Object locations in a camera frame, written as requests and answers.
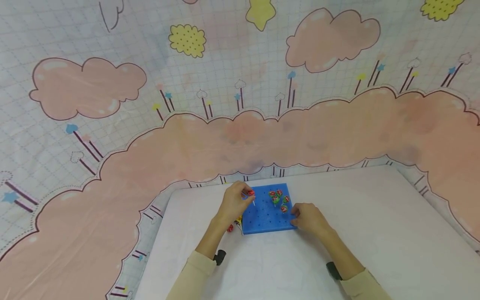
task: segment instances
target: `hand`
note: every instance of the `hand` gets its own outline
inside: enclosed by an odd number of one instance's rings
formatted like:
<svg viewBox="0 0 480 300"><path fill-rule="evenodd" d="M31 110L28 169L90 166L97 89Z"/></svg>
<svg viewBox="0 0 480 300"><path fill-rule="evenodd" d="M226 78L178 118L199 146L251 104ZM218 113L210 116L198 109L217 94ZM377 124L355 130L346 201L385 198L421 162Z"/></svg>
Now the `hand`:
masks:
<svg viewBox="0 0 480 300"><path fill-rule="evenodd" d="M246 200L242 199L242 193L247 195L252 188L245 182L236 181L227 188L223 195L223 201L218 209L215 219L220 222L220 225L225 227L225 230L232 224L239 216L243 214L248 205L255 200L255 196L250 196Z"/></svg>
<svg viewBox="0 0 480 300"><path fill-rule="evenodd" d="M312 203L296 203L291 213L297 217L290 221L293 226L313 233L320 239L334 232L322 212Z"/></svg>

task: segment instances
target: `forearm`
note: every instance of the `forearm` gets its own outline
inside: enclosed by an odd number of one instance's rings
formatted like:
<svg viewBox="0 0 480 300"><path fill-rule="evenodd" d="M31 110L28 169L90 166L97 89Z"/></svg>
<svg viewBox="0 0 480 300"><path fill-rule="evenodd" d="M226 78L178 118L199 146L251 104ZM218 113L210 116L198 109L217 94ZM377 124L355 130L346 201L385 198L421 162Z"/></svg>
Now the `forearm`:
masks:
<svg viewBox="0 0 480 300"><path fill-rule="evenodd" d="M335 230L327 230L326 233L317 234L317 237L330 254L342 277L341 284L352 299L391 300L382 286L347 248Z"/></svg>
<svg viewBox="0 0 480 300"><path fill-rule="evenodd" d="M215 268L213 257L225 233L225 225L214 217L195 251L175 281L167 300L200 299L207 279Z"/></svg>
<svg viewBox="0 0 480 300"><path fill-rule="evenodd" d="M220 220L219 217L215 216L212 221L210 221L210 225L208 226L203 238L198 243L195 251L205 255L210 259L213 259L218 245L222 240L223 234L225 233L225 231L227 231L227 228L228 225L225 225L224 221Z"/></svg>
<svg viewBox="0 0 480 300"><path fill-rule="evenodd" d="M335 230L331 229L317 234L317 237L330 254L343 280L349 280L365 270L365 267L347 248Z"/></svg>

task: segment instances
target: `beige sleeve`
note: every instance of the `beige sleeve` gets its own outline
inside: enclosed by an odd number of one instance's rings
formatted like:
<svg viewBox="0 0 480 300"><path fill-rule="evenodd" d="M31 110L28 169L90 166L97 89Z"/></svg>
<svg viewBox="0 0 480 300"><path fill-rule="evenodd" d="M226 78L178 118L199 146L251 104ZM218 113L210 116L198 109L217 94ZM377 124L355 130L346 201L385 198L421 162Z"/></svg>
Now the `beige sleeve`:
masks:
<svg viewBox="0 0 480 300"><path fill-rule="evenodd" d="M341 284L353 300L392 300L367 269Z"/></svg>
<svg viewBox="0 0 480 300"><path fill-rule="evenodd" d="M167 300L198 300L202 296L205 283L213 270L216 262L208 257L193 251L187 263L173 284Z"/></svg>

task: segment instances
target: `cartoon cloud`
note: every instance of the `cartoon cloud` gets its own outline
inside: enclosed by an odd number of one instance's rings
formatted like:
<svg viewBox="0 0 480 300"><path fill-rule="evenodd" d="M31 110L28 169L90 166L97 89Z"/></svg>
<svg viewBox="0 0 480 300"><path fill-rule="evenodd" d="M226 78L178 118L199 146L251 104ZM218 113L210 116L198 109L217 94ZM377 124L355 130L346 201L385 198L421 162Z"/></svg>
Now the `cartoon cloud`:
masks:
<svg viewBox="0 0 480 300"><path fill-rule="evenodd" d="M317 9L287 38L286 61L290 67L305 65L310 73L332 68L339 60L352 60L373 46L380 37L375 19L362 21L356 11L344 11L335 18L325 8Z"/></svg>
<svg viewBox="0 0 480 300"><path fill-rule="evenodd" d="M162 190L180 180L253 174L273 163L350 166L389 155L427 171L431 191L448 200L459 223L480 239L479 118L465 109L445 91L397 97L381 87L351 102L328 100L274 119L256 111L208 123L188 113L172 115L163 128L110 155L100 180L47 201L37 231L0 259L0 299L105 299L117 266L138 242L140 212Z"/></svg>
<svg viewBox="0 0 480 300"><path fill-rule="evenodd" d="M36 89L30 92L30 98L40 102L45 114L55 120L68 120L77 114L99 119L117 112L120 102L138 98L146 80L142 68L132 63L115 67L108 60L94 57L81 66L49 58L33 70Z"/></svg>

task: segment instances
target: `backdrop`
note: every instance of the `backdrop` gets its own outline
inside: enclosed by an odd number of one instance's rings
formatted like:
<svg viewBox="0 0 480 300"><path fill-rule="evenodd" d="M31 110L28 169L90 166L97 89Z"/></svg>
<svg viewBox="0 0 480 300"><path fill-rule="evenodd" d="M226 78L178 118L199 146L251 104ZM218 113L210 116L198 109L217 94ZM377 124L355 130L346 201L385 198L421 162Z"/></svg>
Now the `backdrop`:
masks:
<svg viewBox="0 0 480 300"><path fill-rule="evenodd" d="M134 298L174 190L383 164L480 251L479 28L473 0L0 0L0 299Z"/></svg>

